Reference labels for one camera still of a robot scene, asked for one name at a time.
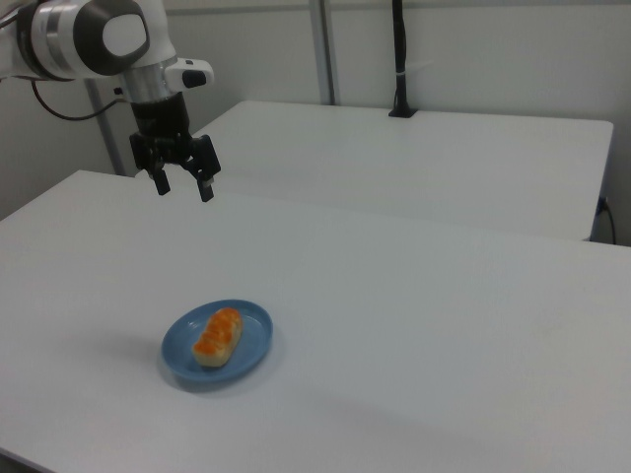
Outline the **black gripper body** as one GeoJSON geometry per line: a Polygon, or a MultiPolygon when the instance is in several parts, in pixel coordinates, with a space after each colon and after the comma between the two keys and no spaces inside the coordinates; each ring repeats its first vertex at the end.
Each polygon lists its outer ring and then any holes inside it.
{"type": "Polygon", "coordinates": [[[149,151],[158,148],[169,164],[193,163],[190,156],[189,117],[183,93],[152,102],[133,102],[131,109],[138,130],[129,137],[137,167],[149,163],[149,151]]]}

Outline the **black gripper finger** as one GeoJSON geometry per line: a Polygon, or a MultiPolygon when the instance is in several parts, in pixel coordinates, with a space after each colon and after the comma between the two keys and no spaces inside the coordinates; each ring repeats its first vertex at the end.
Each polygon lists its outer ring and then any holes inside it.
{"type": "Polygon", "coordinates": [[[140,133],[134,133],[129,137],[129,141],[136,167],[148,173],[159,195],[167,194],[171,188],[164,171],[164,160],[155,140],[140,133]]]}
{"type": "Polygon", "coordinates": [[[189,151],[190,158],[186,168],[196,179],[201,200],[208,202],[214,197],[214,176],[221,171],[217,153],[208,135],[192,138],[189,151]]]}

